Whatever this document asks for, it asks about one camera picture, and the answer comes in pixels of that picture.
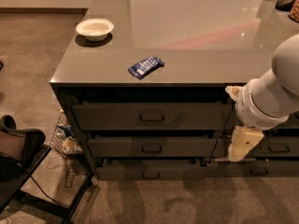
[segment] floor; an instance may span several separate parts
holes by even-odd
[[[51,143],[60,117],[50,78],[81,14],[0,14],[0,116],[36,127]],[[86,168],[51,152],[34,173],[39,185],[68,206]],[[298,177],[205,178],[199,181],[93,180],[72,221],[78,224],[299,223]],[[23,190],[47,198],[29,180]],[[13,223],[60,223],[30,205],[11,202],[0,215]]]

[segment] drawer handle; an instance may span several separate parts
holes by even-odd
[[[161,153],[162,152],[162,147],[142,147],[141,151],[143,153]]]
[[[160,179],[160,173],[159,172],[146,172],[142,174],[143,179]]]
[[[252,175],[269,175],[269,172],[266,168],[251,168],[250,173]]]
[[[290,148],[286,144],[274,144],[268,147],[271,153],[288,153]]]
[[[143,123],[162,123],[165,121],[165,117],[161,115],[159,119],[143,119],[142,115],[140,115],[139,120]]]

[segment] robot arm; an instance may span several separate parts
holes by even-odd
[[[299,35],[275,51],[272,69],[244,87],[225,89],[235,100],[238,118],[229,146],[228,159],[241,161],[263,139],[263,131],[285,122],[299,111]]]

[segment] blue wrapper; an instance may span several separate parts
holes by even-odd
[[[144,60],[140,61],[139,63],[132,65],[128,69],[128,71],[134,77],[141,79],[162,65],[164,65],[164,62],[161,59],[159,59],[157,57],[148,57],[147,59],[144,59]]]

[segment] drawer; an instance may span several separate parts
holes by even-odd
[[[210,157],[220,139],[207,137],[96,137],[94,157]]]
[[[299,161],[214,162],[206,165],[206,176],[299,176]]]
[[[299,137],[270,137],[253,151],[254,157],[299,157]]]
[[[81,130],[222,130],[230,105],[83,103],[72,107]]]
[[[96,169],[102,180],[196,180],[206,168],[197,159],[186,160],[113,160],[104,159]]]

